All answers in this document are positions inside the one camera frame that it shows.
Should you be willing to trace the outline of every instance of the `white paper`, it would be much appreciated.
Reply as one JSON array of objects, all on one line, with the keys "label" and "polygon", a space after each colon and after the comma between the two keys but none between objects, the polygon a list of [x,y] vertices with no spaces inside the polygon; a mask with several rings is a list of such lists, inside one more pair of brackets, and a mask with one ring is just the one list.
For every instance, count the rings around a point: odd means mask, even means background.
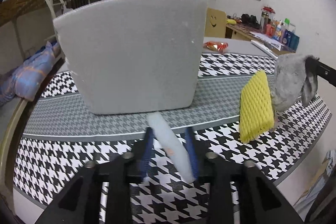
[{"label": "white paper", "polygon": [[278,49],[279,51],[281,51],[282,44],[279,41],[277,41],[277,40],[275,40],[273,38],[270,38],[267,35],[264,35],[262,33],[251,32],[251,34],[253,34],[255,37],[260,38],[261,40],[264,40],[264,41],[272,44],[272,46],[274,46],[276,49]]}]

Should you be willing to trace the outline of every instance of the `red candy wrapper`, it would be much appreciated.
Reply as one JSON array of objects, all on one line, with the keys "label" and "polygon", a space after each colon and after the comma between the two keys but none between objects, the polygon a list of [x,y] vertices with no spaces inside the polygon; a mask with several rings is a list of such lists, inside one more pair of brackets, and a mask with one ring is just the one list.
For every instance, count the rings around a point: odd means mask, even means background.
[{"label": "red candy wrapper", "polygon": [[203,48],[207,48],[208,50],[224,53],[225,49],[228,47],[228,43],[226,42],[217,42],[217,41],[208,41],[203,44]]}]

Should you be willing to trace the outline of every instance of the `gray plush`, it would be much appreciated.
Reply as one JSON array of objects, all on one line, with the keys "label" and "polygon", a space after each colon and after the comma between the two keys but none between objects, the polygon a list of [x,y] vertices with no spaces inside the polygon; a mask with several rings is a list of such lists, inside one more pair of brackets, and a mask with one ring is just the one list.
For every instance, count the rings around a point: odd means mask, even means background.
[{"label": "gray plush", "polygon": [[272,104],[277,112],[284,112],[301,96],[306,107],[317,92],[317,75],[306,70],[307,58],[311,55],[284,54],[275,65],[274,87],[271,89]]}]

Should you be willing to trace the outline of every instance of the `metal bolt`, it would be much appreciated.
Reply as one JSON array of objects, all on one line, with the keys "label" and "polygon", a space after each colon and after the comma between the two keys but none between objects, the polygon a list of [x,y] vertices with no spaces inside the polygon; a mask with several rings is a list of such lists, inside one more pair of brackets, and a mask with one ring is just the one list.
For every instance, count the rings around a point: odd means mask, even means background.
[{"label": "metal bolt", "polygon": [[124,158],[124,159],[130,159],[130,158],[133,158],[133,153],[132,153],[132,152],[126,152],[126,153],[123,153],[123,158]]},{"label": "metal bolt", "polygon": [[215,159],[218,157],[218,155],[214,152],[208,152],[205,154],[205,156],[208,158],[208,159]]},{"label": "metal bolt", "polygon": [[251,160],[247,160],[246,162],[244,162],[244,165],[248,168],[255,166],[254,162]]},{"label": "metal bolt", "polygon": [[96,163],[95,163],[95,161],[93,161],[93,160],[88,160],[86,163],[85,163],[85,167],[86,168],[93,168],[93,167],[95,167],[95,165],[96,165]]}]

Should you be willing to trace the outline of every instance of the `yellow sponge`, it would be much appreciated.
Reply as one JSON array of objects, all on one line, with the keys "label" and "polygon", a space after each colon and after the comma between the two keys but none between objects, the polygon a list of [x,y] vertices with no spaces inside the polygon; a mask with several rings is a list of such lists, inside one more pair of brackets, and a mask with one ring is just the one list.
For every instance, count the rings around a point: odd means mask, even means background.
[{"label": "yellow sponge", "polygon": [[258,71],[243,87],[240,95],[240,141],[248,143],[274,126],[267,76]]}]

